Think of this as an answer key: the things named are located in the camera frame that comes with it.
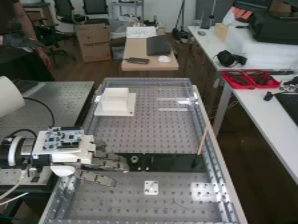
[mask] floor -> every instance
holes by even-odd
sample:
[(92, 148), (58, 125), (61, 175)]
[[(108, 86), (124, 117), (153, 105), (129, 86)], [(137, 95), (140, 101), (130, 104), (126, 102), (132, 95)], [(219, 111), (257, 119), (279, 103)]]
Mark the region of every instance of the floor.
[[(186, 45), (174, 42), (173, 45), (182, 65)], [(78, 47), (72, 44), (64, 47), (76, 55), (77, 62), (57, 60), (52, 72), (57, 81), (94, 81), (98, 86), (105, 77), (146, 77), (146, 73), (121, 72), (120, 60), (84, 63)], [(182, 69), (150, 74), (151, 77), (182, 75)], [(199, 72), (186, 74), (199, 90), (201, 76)], [(298, 187), (239, 105), (226, 114), (218, 142), (249, 223), (298, 223)]]

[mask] cardboard box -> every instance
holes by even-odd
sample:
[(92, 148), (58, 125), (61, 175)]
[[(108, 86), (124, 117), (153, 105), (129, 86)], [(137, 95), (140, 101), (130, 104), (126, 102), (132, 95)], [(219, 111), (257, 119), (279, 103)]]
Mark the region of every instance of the cardboard box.
[(76, 26), (84, 62), (110, 60), (109, 27), (105, 24)]

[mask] white block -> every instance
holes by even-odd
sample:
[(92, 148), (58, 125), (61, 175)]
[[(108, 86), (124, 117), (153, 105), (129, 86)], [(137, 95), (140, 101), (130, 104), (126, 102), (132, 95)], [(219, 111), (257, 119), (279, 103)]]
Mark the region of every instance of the white block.
[(101, 96), (102, 111), (128, 111), (128, 88), (106, 88)]

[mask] wooden desk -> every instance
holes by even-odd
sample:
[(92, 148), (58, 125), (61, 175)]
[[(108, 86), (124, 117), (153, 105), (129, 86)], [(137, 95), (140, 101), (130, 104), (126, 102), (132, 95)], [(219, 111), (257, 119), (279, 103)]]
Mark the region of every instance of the wooden desk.
[(171, 51), (169, 57), (170, 62), (158, 62), (158, 56), (146, 56), (146, 39), (126, 39), (124, 58), (147, 58), (147, 65), (138, 65), (122, 61), (122, 71), (177, 71), (179, 68), (178, 62)]
[(30, 21), (45, 19), (45, 25), (53, 25), (49, 3), (22, 4), (22, 6)]

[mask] monitor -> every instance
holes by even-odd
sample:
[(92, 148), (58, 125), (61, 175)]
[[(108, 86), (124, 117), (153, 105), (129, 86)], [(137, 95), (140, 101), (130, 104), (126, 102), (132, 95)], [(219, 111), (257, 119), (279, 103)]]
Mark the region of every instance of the monitor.
[(235, 0), (234, 7), (247, 11), (258, 12), (267, 11), (271, 6), (273, 0)]

